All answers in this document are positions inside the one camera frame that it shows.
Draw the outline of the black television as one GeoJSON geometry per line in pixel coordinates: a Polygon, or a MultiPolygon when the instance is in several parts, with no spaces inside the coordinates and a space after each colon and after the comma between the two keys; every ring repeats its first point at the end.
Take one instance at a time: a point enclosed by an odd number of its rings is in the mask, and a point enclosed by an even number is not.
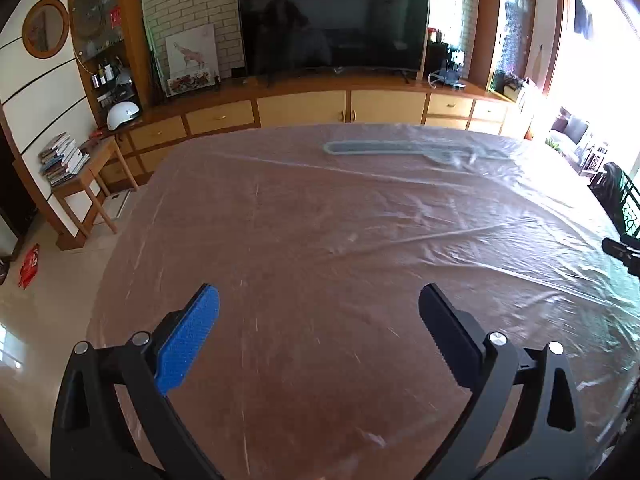
{"type": "Polygon", "coordinates": [[[422,65],[428,0],[238,0],[247,73],[422,65]]]}

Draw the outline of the glass display cabinet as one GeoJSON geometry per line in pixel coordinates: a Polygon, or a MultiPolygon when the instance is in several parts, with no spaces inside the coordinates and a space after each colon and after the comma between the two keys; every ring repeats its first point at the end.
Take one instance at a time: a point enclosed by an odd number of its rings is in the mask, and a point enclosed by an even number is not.
{"type": "Polygon", "coordinates": [[[96,123],[106,122],[106,106],[99,98],[115,87],[106,79],[107,65],[122,62],[130,71],[138,105],[150,105],[152,67],[142,0],[68,0],[68,10],[74,55],[96,123]]]}

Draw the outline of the wooden tv cabinet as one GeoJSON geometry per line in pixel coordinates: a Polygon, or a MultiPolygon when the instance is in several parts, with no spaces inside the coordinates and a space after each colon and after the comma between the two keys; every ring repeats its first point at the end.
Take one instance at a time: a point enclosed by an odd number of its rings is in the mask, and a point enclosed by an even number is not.
{"type": "Polygon", "coordinates": [[[273,84],[255,78],[182,96],[146,110],[116,132],[122,156],[100,172],[110,188],[132,174],[146,183],[177,144],[246,129],[336,124],[408,124],[526,139],[530,121],[512,100],[467,84],[462,90],[399,76],[286,77],[273,84]]]}

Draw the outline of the stack of books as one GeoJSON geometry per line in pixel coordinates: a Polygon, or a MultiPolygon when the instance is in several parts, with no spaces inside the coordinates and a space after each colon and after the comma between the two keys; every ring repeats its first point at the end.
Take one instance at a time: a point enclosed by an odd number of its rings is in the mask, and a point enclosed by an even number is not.
{"type": "Polygon", "coordinates": [[[38,157],[40,174],[51,186],[76,177],[89,160],[89,154],[77,145],[68,132],[53,138],[38,157]]]}

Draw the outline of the black metal chair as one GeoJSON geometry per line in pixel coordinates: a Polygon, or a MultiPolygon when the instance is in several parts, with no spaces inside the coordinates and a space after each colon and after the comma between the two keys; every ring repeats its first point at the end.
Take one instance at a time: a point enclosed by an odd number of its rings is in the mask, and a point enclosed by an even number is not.
{"type": "Polygon", "coordinates": [[[620,235],[639,237],[639,189],[615,162],[606,162],[589,183],[590,191],[620,235]]]}

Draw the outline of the round framed wall picture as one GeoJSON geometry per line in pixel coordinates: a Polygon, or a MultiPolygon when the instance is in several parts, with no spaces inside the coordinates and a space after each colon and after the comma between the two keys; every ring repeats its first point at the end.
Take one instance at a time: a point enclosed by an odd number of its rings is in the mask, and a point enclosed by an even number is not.
{"type": "Polygon", "coordinates": [[[60,0],[39,0],[22,25],[26,51],[34,58],[52,58],[62,50],[70,30],[70,18],[60,0]]]}

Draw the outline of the white helmet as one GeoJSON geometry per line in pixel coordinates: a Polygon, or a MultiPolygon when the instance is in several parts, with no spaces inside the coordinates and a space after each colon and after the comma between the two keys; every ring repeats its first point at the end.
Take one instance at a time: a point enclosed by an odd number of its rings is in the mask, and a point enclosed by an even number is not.
{"type": "Polygon", "coordinates": [[[132,122],[140,115],[140,108],[131,101],[122,101],[111,107],[107,113],[106,125],[110,131],[132,122]]]}

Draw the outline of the black coffee machine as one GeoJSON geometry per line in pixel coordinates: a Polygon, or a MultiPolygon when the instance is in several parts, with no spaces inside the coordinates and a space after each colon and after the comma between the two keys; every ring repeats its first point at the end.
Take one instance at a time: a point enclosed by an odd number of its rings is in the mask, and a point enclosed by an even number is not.
{"type": "Polygon", "coordinates": [[[450,47],[446,42],[430,41],[427,45],[425,75],[427,83],[432,87],[449,87],[454,90],[463,90],[465,83],[462,81],[465,53],[457,48],[450,47]]]}

